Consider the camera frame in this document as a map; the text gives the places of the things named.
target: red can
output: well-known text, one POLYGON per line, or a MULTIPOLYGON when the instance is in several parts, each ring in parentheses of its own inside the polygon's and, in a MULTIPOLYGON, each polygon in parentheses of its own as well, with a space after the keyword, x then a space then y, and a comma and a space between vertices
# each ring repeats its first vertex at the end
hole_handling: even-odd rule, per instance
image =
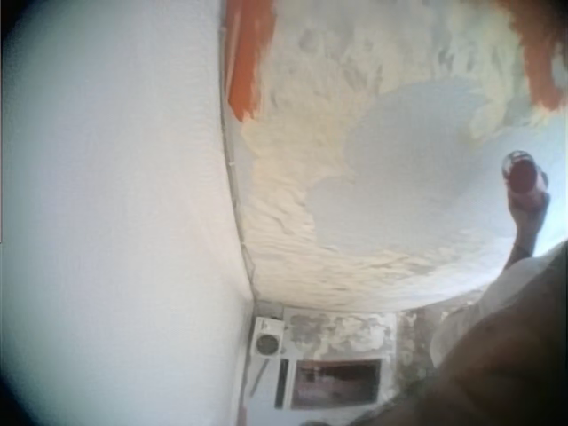
POLYGON ((544 204, 547 183, 542 170, 525 151, 513 151, 503 161, 503 177, 509 194, 521 208, 536 210, 544 204))

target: hand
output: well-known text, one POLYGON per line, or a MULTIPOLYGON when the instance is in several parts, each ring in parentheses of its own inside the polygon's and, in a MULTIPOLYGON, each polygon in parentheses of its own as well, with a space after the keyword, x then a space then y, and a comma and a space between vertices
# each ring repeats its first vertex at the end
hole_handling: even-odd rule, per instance
POLYGON ((544 193, 544 202, 537 210, 525 210, 509 195, 509 211, 515 224, 517 225, 517 234, 528 237, 536 237, 539 233, 544 219, 547 216, 548 205, 550 204, 550 195, 544 193))

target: air conditioner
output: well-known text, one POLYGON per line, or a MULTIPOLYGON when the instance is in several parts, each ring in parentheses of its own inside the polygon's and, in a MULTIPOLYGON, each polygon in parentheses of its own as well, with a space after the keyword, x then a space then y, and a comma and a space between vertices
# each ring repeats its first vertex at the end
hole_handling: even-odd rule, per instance
POLYGON ((278 358, 284 337, 284 321, 256 317, 250 354, 263 358, 278 358))

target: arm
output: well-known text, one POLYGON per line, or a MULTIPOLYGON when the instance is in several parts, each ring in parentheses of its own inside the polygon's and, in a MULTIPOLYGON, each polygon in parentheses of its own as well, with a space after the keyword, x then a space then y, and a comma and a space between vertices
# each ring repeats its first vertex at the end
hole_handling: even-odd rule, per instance
POLYGON ((509 269, 510 266, 519 260, 533 256, 534 246, 536 245, 536 240, 539 235, 539 231, 542 228, 542 224, 544 224, 549 202, 550 196, 545 193, 544 203, 540 209, 535 211, 526 211, 515 204, 515 202, 509 197, 509 211, 515 221, 515 225, 517 226, 517 237, 515 238, 513 249, 509 255, 509 260, 505 264, 503 270, 509 269))

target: orange paint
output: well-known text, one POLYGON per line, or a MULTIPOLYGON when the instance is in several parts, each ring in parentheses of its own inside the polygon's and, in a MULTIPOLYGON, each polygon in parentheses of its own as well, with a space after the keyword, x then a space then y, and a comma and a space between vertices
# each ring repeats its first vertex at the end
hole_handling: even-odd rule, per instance
POLYGON ((260 93, 256 70, 269 46, 276 17, 272 0, 227 0, 225 87, 229 106, 242 122, 254 116, 260 93))
POLYGON ((561 15, 534 0, 497 0, 512 14, 511 27, 519 34, 525 57, 525 73, 534 105, 548 110, 566 103, 565 92, 556 87, 552 59, 558 43, 563 43, 565 22, 561 15))

